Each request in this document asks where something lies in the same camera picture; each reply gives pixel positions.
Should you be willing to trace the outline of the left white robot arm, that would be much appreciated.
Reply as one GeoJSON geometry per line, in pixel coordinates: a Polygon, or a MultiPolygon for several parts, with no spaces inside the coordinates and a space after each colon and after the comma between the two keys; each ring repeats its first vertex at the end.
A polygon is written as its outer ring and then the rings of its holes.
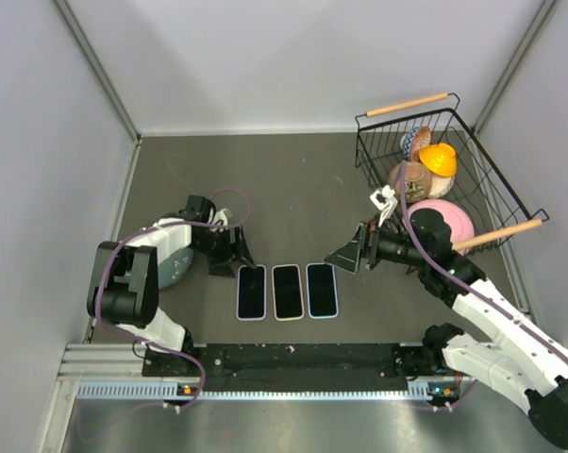
{"type": "Polygon", "coordinates": [[[192,258],[206,258],[211,276],[234,277],[236,264],[256,266],[243,221],[211,198],[190,195],[182,210],[167,213],[119,242],[98,245],[87,312],[163,353],[176,374],[195,366],[192,334],[159,307],[160,292],[177,284],[192,258]]]}

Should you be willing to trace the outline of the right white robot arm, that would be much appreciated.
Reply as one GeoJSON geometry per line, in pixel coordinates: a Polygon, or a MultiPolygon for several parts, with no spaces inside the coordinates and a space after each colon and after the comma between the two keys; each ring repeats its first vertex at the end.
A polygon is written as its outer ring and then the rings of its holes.
{"type": "Polygon", "coordinates": [[[356,273],[382,261],[414,267],[426,291],[488,338],[477,341],[451,324],[430,327],[422,359],[436,374],[448,369],[476,379],[522,411],[557,448],[568,449],[568,348],[519,312],[471,260],[454,250],[451,228],[436,210],[415,211],[406,229],[361,223],[354,237],[324,261],[356,273]]]}

